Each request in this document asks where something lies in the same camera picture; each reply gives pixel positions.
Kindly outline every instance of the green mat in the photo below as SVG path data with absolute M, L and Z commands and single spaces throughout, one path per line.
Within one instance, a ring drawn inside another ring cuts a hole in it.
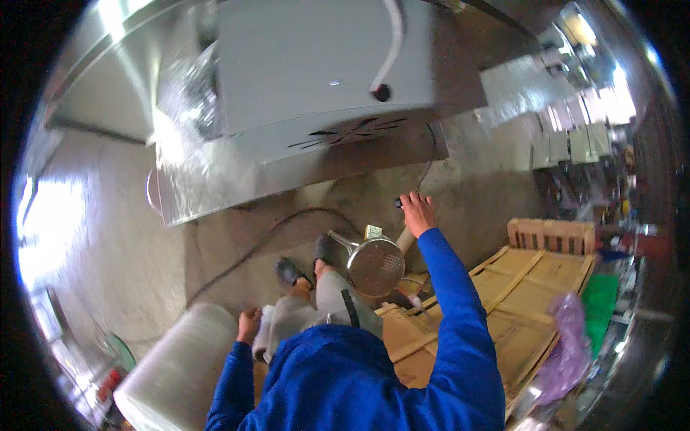
M 591 340 L 593 358 L 597 357 L 602 347 L 617 295 L 617 275 L 592 275 L 582 293 L 584 325 Z

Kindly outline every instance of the purple plastic bag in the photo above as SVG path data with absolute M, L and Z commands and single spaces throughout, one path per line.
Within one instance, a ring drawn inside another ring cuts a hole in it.
M 556 299 L 549 312 L 558 323 L 560 338 L 533 385 L 542 391 L 535 402 L 545 405 L 565 397 L 587 373 L 591 364 L 589 339 L 584 333 L 584 309 L 580 297 L 568 293 Z

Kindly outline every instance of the leg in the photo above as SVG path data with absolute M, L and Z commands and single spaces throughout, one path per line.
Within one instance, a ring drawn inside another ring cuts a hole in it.
M 310 304 L 312 285 L 304 274 L 285 258 L 278 263 L 276 271 L 279 277 L 290 285 L 290 288 L 288 294 L 275 304 L 263 353 L 267 363 L 270 363 L 280 342 L 299 334 L 314 321 L 316 313 Z
M 347 289 L 357 310 L 359 326 L 383 339 L 383 319 L 367 306 L 363 298 L 342 275 L 338 274 L 334 267 L 317 259 L 314 264 L 314 274 L 316 275 L 316 306 L 320 313 L 346 311 L 340 291 Z

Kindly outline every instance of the black cable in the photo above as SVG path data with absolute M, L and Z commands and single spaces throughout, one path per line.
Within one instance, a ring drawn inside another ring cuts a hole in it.
M 422 181 L 424 181 L 427 174 L 429 173 L 429 169 L 431 168 L 431 164 L 433 163 L 433 158 L 436 155 L 436 134 L 433 132 L 433 129 L 431 128 L 429 123 L 426 124 L 426 127 L 428 127 L 429 132 L 431 132 L 431 158 L 426 163 L 426 169 L 424 169 L 424 174 L 422 174 L 422 176 L 420 177 L 420 182 L 417 183 L 417 188 L 415 189 L 416 192 L 420 191 L 420 187 L 422 187 Z
M 280 228 L 282 228 L 286 224 L 290 223 L 292 220 L 296 219 L 297 217 L 300 217 L 304 214 L 309 214 L 312 212 L 325 212 L 326 214 L 331 214 L 331 215 L 335 216 L 336 218 L 344 221 L 350 229 L 352 229 L 354 232 L 356 232 L 359 236 L 362 236 L 362 233 L 359 230 L 357 230 L 357 228 L 355 227 L 355 224 L 350 219 L 345 217 L 340 211 L 333 210 L 331 208 L 313 207 L 313 208 L 304 208 L 302 210 L 294 212 L 294 213 L 288 215 L 287 217 L 285 217 L 284 219 L 282 219 L 281 221 L 278 221 L 275 225 L 273 225 L 273 227 L 271 229 L 266 231 L 266 233 L 261 238 L 259 238 L 259 241 L 257 241 L 252 246 L 252 248 L 250 248 L 249 251 L 244 254 L 244 256 L 240 257 L 238 260 L 236 260 L 236 262 L 234 262 L 232 265 L 230 265 L 228 267 L 228 269 L 224 270 L 223 272 L 221 272 L 217 276 L 213 277 L 210 281 L 206 282 L 202 287 L 200 287 L 196 291 L 196 293 L 194 293 L 194 295 L 192 295 L 192 297 L 189 298 L 189 300 L 187 300 L 186 308 L 189 308 L 189 306 L 192 305 L 192 303 L 194 301 L 196 301 L 197 298 L 199 298 L 199 296 L 202 293 L 204 293 L 208 289 L 212 288 L 213 285 L 218 283 L 218 281 L 221 281 L 223 278 L 227 277 L 232 271 L 238 269 L 243 263 L 245 263 L 249 259 L 251 259 L 251 257 L 257 251 L 259 251 L 261 248 L 263 248 L 273 238 L 274 234 Z

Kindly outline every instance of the blue sleeve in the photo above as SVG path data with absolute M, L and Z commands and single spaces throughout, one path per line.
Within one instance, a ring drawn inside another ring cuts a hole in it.
M 506 401 L 496 350 L 472 279 L 438 228 L 417 244 L 444 315 L 421 419 L 440 427 L 434 429 L 458 422 L 466 429 L 503 429 Z
M 205 431 L 236 430 L 254 408 L 254 361 L 247 343 L 236 341 L 213 394 Z

